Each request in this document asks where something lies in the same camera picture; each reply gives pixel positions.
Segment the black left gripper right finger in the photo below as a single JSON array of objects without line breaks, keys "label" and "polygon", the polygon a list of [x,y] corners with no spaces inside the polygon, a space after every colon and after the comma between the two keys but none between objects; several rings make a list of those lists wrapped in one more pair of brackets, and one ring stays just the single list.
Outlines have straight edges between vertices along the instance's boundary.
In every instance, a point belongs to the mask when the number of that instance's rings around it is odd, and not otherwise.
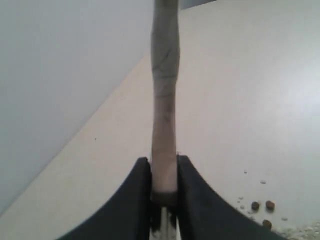
[{"label": "black left gripper right finger", "polygon": [[177,156],[178,225],[183,240],[281,240],[240,213],[202,178],[186,155]]}]

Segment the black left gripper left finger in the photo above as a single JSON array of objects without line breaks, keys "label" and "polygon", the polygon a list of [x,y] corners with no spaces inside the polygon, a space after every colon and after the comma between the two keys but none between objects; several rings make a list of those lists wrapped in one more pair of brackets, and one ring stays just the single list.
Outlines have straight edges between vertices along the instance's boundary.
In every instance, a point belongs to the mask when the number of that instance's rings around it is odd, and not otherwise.
[{"label": "black left gripper left finger", "polygon": [[140,157],[113,196],[61,240],[148,240],[151,218],[151,168]]}]

